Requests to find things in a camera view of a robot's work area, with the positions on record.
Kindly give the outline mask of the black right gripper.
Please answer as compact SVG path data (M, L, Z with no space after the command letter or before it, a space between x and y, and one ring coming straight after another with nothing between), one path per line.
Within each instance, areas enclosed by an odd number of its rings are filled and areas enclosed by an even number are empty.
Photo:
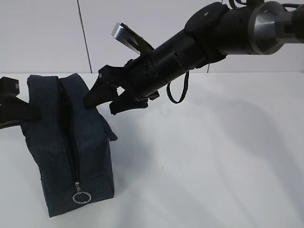
M111 102L109 108L112 115L145 109L148 101L143 99L203 62L202 48L181 30L153 51L129 61L123 67L102 67L99 70L101 76L84 97L84 107L90 109ZM119 96L118 86L125 90Z

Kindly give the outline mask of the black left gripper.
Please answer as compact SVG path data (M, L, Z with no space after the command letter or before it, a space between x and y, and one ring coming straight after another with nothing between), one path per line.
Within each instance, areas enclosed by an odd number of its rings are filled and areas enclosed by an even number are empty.
M0 79L0 129L20 126L21 121L40 120L40 110L17 98L19 81L9 77Z

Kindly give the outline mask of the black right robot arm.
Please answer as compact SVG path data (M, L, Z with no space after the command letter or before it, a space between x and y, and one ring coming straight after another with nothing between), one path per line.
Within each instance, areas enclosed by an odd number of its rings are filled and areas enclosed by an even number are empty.
M190 71L228 55L271 55L285 44L303 43L304 7L262 0L214 2L192 15L181 31L157 48L123 23L116 24L112 35L139 56L123 67L102 67L84 97L84 106L109 103L111 113L117 114L147 108L162 87L177 104L170 85L180 76L184 76L183 101Z

